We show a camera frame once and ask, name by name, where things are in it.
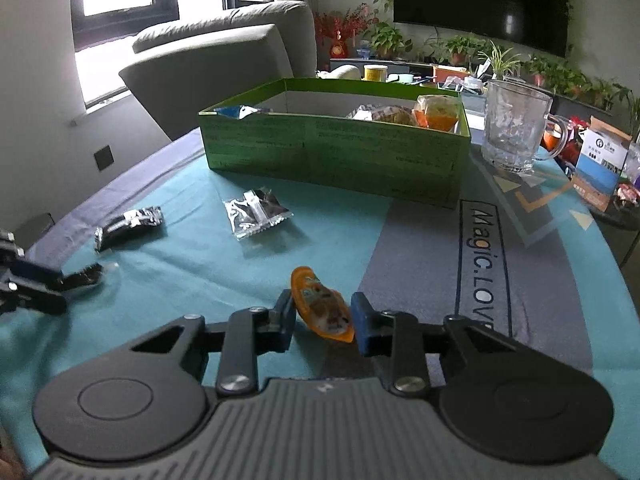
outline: silver snack packet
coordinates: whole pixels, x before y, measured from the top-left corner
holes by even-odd
[[[270,189],[250,189],[242,198],[225,201],[231,230],[238,240],[264,231],[293,216]]]

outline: mug handle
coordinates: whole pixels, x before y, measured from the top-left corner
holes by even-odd
[[[559,153],[564,150],[567,142],[569,142],[569,128],[566,126],[565,122],[562,119],[557,118],[555,115],[547,114],[545,119],[551,123],[555,123],[560,126],[560,141],[556,145],[556,147],[548,152],[544,156],[534,156],[535,160],[549,160],[550,158],[554,158],[559,155]]]

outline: screw head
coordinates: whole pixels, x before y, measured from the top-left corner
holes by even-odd
[[[427,384],[420,377],[400,377],[396,384],[394,384],[396,390],[406,394],[414,394],[416,392],[420,392],[425,389]]]
[[[220,387],[226,392],[238,392],[251,384],[246,375],[229,375],[220,381]]]

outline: yellow cup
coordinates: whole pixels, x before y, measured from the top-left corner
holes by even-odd
[[[365,65],[364,66],[364,80],[365,81],[379,81],[381,83],[386,81],[386,66],[385,65]]]

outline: red decoration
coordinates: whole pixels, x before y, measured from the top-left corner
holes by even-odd
[[[315,14],[316,39],[321,44],[324,38],[332,40],[331,57],[348,57],[349,49],[345,40],[351,38],[355,46],[356,35],[367,30],[374,20],[375,18],[370,18],[369,7],[366,4],[360,4],[355,10],[349,9],[344,14],[341,12]]]
[[[349,49],[343,40],[334,40],[331,44],[331,57],[345,58],[349,57]]]
[[[572,116],[571,119],[569,119],[573,124],[570,124],[571,127],[573,126],[580,126],[581,129],[586,130],[589,127],[589,123],[587,121],[583,121],[580,117],[578,116]]]

